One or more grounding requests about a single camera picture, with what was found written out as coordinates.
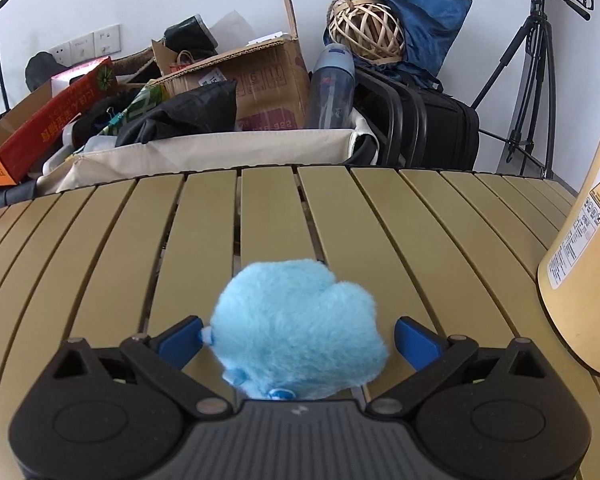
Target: slatted table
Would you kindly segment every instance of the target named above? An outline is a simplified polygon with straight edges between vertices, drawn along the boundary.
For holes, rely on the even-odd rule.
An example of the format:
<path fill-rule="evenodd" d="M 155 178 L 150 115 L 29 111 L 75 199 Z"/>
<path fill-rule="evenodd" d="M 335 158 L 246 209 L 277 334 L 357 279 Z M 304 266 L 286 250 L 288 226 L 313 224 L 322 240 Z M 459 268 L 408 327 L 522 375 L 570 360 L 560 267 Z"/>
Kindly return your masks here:
<path fill-rule="evenodd" d="M 484 346 L 533 338 L 589 417 L 581 475 L 600 480 L 600 380 L 558 341 L 535 284 L 573 202 L 549 181 L 312 166 L 154 176 L 0 210 L 0 480 L 21 476 L 8 425 L 62 339 L 117 346 L 207 320 L 240 268 L 295 258 L 369 290 L 389 348 L 404 315 Z M 186 373 L 234 398 L 208 351 Z M 411 373 L 394 350 L 363 392 Z"/>

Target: screw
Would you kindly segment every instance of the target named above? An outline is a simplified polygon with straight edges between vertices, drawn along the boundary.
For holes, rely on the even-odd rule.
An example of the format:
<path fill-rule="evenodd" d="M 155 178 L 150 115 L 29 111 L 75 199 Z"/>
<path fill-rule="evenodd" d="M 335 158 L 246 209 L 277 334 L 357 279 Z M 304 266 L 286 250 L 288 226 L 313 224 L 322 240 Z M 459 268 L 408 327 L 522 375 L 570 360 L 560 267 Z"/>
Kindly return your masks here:
<path fill-rule="evenodd" d="M 218 397 L 208 397 L 199 400 L 196 404 L 196 409 L 203 415 L 220 415 L 220 413 L 224 413 L 228 407 L 226 400 L 219 399 Z"/>
<path fill-rule="evenodd" d="M 402 411 L 402 403 L 391 397 L 381 397 L 371 403 L 371 409 L 378 415 L 395 415 Z"/>

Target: electrical outlet panel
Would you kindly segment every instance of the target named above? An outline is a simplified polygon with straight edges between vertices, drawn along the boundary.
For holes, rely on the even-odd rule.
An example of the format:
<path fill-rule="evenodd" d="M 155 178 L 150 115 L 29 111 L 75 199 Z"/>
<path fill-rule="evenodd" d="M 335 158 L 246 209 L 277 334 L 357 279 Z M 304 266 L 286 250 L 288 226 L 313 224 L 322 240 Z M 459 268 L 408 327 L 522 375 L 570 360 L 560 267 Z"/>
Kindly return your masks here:
<path fill-rule="evenodd" d="M 96 57 L 110 56 L 122 50 L 120 45 L 120 26 L 102 28 L 93 33 Z"/>
<path fill-rule="evenodd" d="M 93 45 L 93 32 L 90 34 L 75 38 L 71 43 L 71 61 L 74 64 L 84 63 L 96 57 L 95 47 Z"/>
<path fill-rule="evenodd" d="M 64 65 L 67 68 L 70 68 L 73 64 L 71 62 L 71 43 L 69 43 L 68 41 L 66 43 L 53 47 L 49 50 L 49 53 L 53 55 L 53 57 L 58 63 Z"/>

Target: water bottle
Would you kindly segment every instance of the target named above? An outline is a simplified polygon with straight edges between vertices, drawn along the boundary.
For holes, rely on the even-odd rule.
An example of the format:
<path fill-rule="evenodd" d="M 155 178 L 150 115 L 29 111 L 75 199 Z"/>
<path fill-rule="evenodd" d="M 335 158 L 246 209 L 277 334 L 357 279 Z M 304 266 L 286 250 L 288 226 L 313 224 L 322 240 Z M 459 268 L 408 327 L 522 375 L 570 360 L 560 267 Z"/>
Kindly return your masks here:
<path fill-rule="evenodd" d="M 304 127 L 310 130 L 350 128 L 355 67 L 348 47 L 331 43 L 320 54 L 311 79 Z"/>

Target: stuffed animal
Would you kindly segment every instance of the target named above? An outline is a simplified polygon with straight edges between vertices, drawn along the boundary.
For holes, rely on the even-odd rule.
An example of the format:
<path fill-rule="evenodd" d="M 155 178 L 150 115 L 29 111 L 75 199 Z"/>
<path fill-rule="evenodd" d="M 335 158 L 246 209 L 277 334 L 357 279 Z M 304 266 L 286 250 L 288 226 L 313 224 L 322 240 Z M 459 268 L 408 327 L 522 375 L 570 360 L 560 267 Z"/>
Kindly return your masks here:
<path fill-rule="evenodd" d="M 388 355 L 373 297 L 313 260 L 245 267 L 202 340 L 251 399 L 323 399 L 373 380 Z"/>

